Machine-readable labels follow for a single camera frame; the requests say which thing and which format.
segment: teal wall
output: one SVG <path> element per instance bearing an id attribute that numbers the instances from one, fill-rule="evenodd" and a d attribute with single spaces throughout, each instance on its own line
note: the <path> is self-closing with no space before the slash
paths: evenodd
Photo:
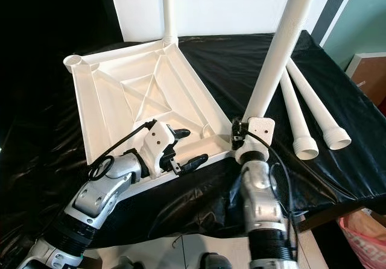
<path id="1" fill-rule="evenodd" d="M 343 69 L 356 53 L 386 52 L 386 0 L 349 0 L 323 48 Z"/>

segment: black cable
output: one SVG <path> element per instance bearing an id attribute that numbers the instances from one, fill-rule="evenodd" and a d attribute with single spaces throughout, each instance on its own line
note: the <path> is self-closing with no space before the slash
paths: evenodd
<path id="1" fill-rule="evenodd" d="M 182 253 L 183 253 L 183 265 L 185 265 L 185 269 L 187 269 L 186 259 L 185 259 L 185 247 L 183 245 L 183 236 L 181 236 L 181 242 L 182 242 Z"/>
<path id="2" fill-rule="evenodd" d="M 295 233 L 295 253 L 296 253 L 294 259 L 297 262 L 297 251 L 298 251 L 298 244 L 297 243 L 298 243 L 299 239 L 298 239 L 298 236 L 297 236 L 297 232 L 296 232 L 296 229 L 295 229 L 295 226 L 294 226 L 294 219 L 293 219 L 293 195 L 292 195 L 292 187 L 291 187 L 291 182 L 290 182 L 290 175 L 288 174 L 287 168 L 286 168 L 285 164 L 283 163 L 282 159 L 280 158 L 280 156 L 278 155 L 278 153 L 273 148 L 271 148 L 271 146 L 269 144 L 267 144 L 259 136 L 249 132 L 248 130 L 245 130 L 245 133 L 247 135 L 255 138 L 257 141 L 261 142 L 268 149 L 268 151 L 273 153 L 273 155 L 275 156 L 275 158 L 277 159 L 277 161 L 280 163 L 281 167 L 283 168 L 283 171 L 284 171 L 284 174 L 285 174 L 285 177 L 286 177 L 286 180 L 287 180 L 287 184 L 288 184 L 287 239 L 289 240 L 289 242 L 291 242 L 290 241 L 291 240 L 290 239 L 290 230 L 291 230 L 291 224 L 293 224 L 294 233 Z"/>
<path id="3" fill-rule="evenodd" d="M 273 175 L 273 172 L 275 172 L 275 167 L 276 165 L 280 166 L 281 167 L 281 164 L 279 164 L 278 162 L 272 164 L 271 168 L 270 168 L 270 172 L 268 173 L 268 176 L 270 178 L 270 184 L 272 185 L 272 178 L 271 176 Z M 282 208 L 282 210 L 285 212 L 285 215 L 288 215 L 288 206 L 284 206 L 283 202 L 280 200 L 279 196 L 277 195 L 276 191 L 273 189 L 273 186 L 272 187 L 272 193 L 274 194 L 275 198 L 277 200 L 279 200 L 279 203 L 280 203 L 280 207 Z"/>
<path id="4" fill-rule="evenodd" d="M 103 168 L 103 171 L 100 171 L 102 168 L 102 164 L 106 161 L 109 160 L 109 163 L 105 168 Z M 105 174 L 110 170 L 110 168 L 113 166 L 115 161 L 115 158 L 113 156 L 104 156 L 100 160 L 99 163 L 93 163 L 93 168 L 89 171 L 89 179 L 90 180 L 100 180 L 102 177 L 104 177 Z"/>
<path id="5" fill-rule="evenodd" d="M 148 121 L 148 122 L 145 122 L 143 123 L 141 126 L 139 126 L 138 128 L 136 128 L 135 130 L 133 130 L 131 133 L 129 133 L 127 136 L 125 136 L 124 138 L 122 138 L 120 141 L 118 141 L 116 144 L 114 144 L 113 146 L 111 146 L 108 150 L 106 150 L 103 154 L 101 154 L 96 160 L 93 161 L 93 163 L 91 163 L 89 165 L 89 179 L 90 180 L 99 180 L 101 177 L 103 177 L 104 175 L 107 174 L 107 172 L 110 170 L 110 168 L 112 167 L 112 165 L 114 164 L 114 157 L 113 156 L 108 156 L 109 153 L 111 153 L 115 148 L 119 147 L 121 144 L 123 144 L 125 141 L 129 140 L 130 138 L 132 138 L 134 135 L 136 135 L 137 133 L 139 133 L 143 128 L 147 128 L 147 129 L 151 129 L 153 127 L 153 125 L 156 123 L 156 120 L 152 120 L 152 121 Z M 110 159 L 110 162 L 109 164 L 107 165 L 107 167 L 103 170 L 103 172 L 95 175 L 95 172 L 98 171 L 98 168 L 100 167 L 100 165 L 107 159 Z"/>

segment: white wall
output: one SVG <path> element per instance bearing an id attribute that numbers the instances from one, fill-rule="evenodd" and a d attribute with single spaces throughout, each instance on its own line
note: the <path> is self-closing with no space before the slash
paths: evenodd
<path id="1" fill-rule="evenodd" d="M 314 0 L 305 25 L 312 32 L 327 0 Z M 125 41 L 163 36 L 162 0 L 114 0 Z M 179 36 L 271 33 L 286 0 L 176 0 Z"/>

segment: pipe end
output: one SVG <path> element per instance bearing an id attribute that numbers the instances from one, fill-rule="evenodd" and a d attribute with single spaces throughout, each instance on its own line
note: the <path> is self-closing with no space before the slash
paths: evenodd
<path id="1" fill-rule="evenodd" d="M 295 139 L 293 147 L 296 156 L 301 160 L 314 159 L 319 154 L 316 141 L 310 136 Z"/>
<path id="2" fill-rule="evenodd" d="M 79 55 L 70 55 L 63 60 L 63 64 L 66 66 L 68 72 L 72 73 L 71 66 L 80 64 L 81 61 L 82 57 L 80 57 Z"/>
<path id="3" fill-rule="evenodd" d="M 327 130 L 323 138 L 330 150 L 340 150 L 351 144 L 350 136 L 341 127 L 334 127 Z"/>

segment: white bracket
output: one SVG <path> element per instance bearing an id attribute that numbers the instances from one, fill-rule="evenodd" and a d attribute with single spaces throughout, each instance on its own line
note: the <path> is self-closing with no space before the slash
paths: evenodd
<path id="1" fill-rule="evenodd" d="M 248 119 L 248 131 L 256 136 L 259 136 L 267 144 L 271 145 L 275 121 L 271 118 L 251 117 Z M 248 151 L 258 151 L 264 155 L 264 160 L 267 161 L 270 157 L 268 149 L 257 139 L 246 135 L 244 144 L 236 150 L 235 159 L 241 163 L 240 157 Z"/>
<path id="2" fill-rule="evenodd" d="M 159 161 L 163 156 L 163 151 L 174 141 L 175 137 L 169 127 L 161 121 L 157 121 L 145 136 L 139 155 L 148 167 L 152 179 L 161 176 L 162 168 L 159 166 Z"/>

